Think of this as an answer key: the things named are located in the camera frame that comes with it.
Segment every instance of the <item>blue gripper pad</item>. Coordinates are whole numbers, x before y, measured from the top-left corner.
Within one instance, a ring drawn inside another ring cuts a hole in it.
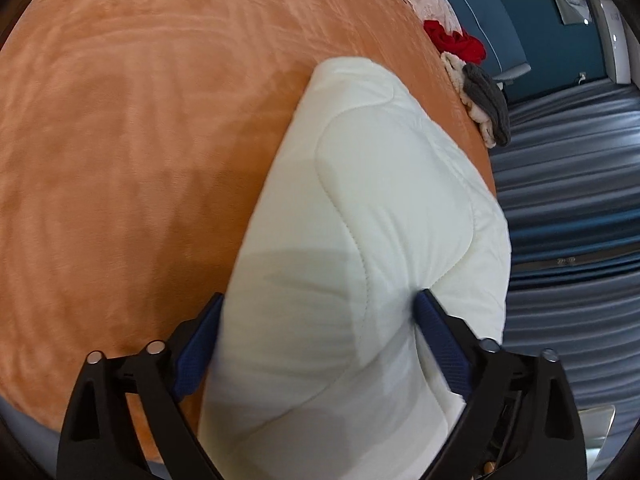
[[[195,393],[207,371],[218,339],[223,301],[222,295],[211,298],[205,307],[210,310],[175,362],[175,382],[172,393],[177,400]]]
[[[429,295],[419,292],[414,299],[414,320],[431,348],[449,389],[468,401],[472,392],[471,363],[453,337]]]

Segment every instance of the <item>red cloth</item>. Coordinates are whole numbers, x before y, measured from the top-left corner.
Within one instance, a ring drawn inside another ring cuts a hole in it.
[[[474,38],[462,30],[462,34],[447,34],[444,27],[435,20],[424,22],[424,30],[433,41],[438,51],[450,52],[467,63],[480,64],[486,59],[486,50],[478,38]]]

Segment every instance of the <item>white pillow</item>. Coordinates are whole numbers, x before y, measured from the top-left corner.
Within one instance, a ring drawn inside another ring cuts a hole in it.
[[[236,261],[202,445],[226,480],[417,480],[463,401],[412,299],[501,340],[509,269],[500,207],[401,81],[322,63]]]

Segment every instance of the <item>blue wall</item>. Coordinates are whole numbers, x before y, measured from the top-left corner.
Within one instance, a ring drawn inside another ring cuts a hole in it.
[[[570,86],[580,72],[589,80],[606,77],[595,23],[563,25],[555,0],[502,2],[531,65],[530,73],[506,87],[511,101]]]

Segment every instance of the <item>orange plush blanket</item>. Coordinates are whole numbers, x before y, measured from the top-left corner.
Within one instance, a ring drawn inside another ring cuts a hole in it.
[[[395,72],[493,190],[402,0],[32,1],[0,51],[0,395],[59,429],[88,352],[137,352],[225,291],[296,104],[334,56]]]

